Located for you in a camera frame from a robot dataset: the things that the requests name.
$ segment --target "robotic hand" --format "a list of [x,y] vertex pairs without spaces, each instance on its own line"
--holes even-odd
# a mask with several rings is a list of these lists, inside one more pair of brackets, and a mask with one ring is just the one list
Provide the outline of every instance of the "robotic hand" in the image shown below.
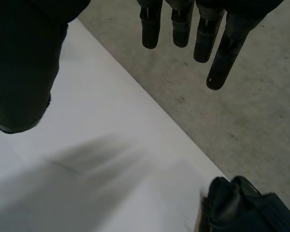
[[[157,46],[163,0],[137,0],[141,6],[143,46]],[[220,89],[239,54],[246,37],[265,16],[283,0],[196,0],[200,13],[193,57],[206,63],[211,55],[222,17],[227,11],[226,27],[220,41],[206,84]],[[166,0],[172,7],[173,42],[185,47],[189,41],[194,0]]]

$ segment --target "dark gloved arm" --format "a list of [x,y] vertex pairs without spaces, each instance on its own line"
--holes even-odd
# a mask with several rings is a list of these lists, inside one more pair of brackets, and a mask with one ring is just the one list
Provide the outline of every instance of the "dark gloved arm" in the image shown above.
[[0,130],[31,129],[50,102],[68,25],[89,0],[0,0]]

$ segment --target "concrete floor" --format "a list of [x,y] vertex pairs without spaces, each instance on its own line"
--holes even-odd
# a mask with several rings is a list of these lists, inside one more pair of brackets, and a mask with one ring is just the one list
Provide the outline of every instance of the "concrete floor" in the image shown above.
[[290,209],[290,0],[250,33],[219,91],[205,80],[224,22],[211,59],[200,64],[196,9],[190,42],[178,48],[164,3],[154,50],[142,47],[139,11],[137,1],[93,0],[79,19],[226,176],[244,175]]

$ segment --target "black fabric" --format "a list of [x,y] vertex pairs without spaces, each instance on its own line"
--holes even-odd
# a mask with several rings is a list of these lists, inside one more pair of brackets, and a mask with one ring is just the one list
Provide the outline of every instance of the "black fabric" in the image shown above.
[[203,202],[200,232],[290,232],[290,210],[274,193],[261,195],[242,176],[217,177]]
[[28,130],[41,119],[59,70],[67,23],[88,4],[0,0],[0,126],[10,133]]

